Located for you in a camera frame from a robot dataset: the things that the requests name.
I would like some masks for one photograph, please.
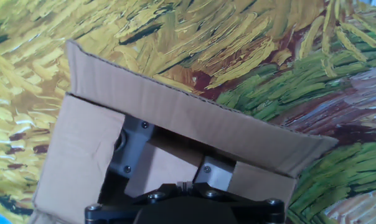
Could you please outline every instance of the open cardboard box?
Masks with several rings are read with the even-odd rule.
[[[84,223],[85,207],[98,201],[125,114],[235,160],[228,191],[252,200],[273,197],[288,204],[299,172],[337,143],[267,124],[131,72],[84,52],[75,42],[67,42],[67,51],[72,89],[52,134],[31,223]],[[171,154],[185,162],[190,157]],[[167,158],[153,157],[162,163]],[[195,158],[201,154],[189,163],[198,166]],[[163,180],[175,181],[171,176]]]

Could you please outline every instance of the textured painting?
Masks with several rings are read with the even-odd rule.
[[[290,223],[376,223],[376,7],[353,0],[0,0],[0,220],[26,223],[70,75],[64,42],[339,145]]]

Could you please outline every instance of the metal bracket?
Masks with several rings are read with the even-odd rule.
[[[119,146],[117,146],[109,166],[110,170],[123,177],[130,178],[154,129],[155,125],[126,115],[123,129],[120,132]]]
[[[227,191],[234,166],[206,156],[194,183],[208,183],[211,187]]]

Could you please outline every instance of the cardboard box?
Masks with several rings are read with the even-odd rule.
[[[162,184],[192,181],[203,154],[166,138],[146,143],[125,194],[138,197],[160,188]]]
[[[36,214],[57,222],[83,223],[84,208],[98,200],[123,114],[238,161],[229,191],[256,200],[264,195],[288,201],[299,172],[337,143],[267,124],[133,73],[84,52],[75,42],[68,41],[67,50],[72,89],[63,101],[33,198]],[[31,223],[46,223],[41,220]]]

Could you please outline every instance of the gray metal bracket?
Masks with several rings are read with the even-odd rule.
[[[208,183],[211,187],[227,191],[234,166],[206,156],[194,183]]]
[[[123,177],[130,178],[154,129],[155,125],[126,115],[125,123],[120,133],[120,145],[113,154],[109,169]]]

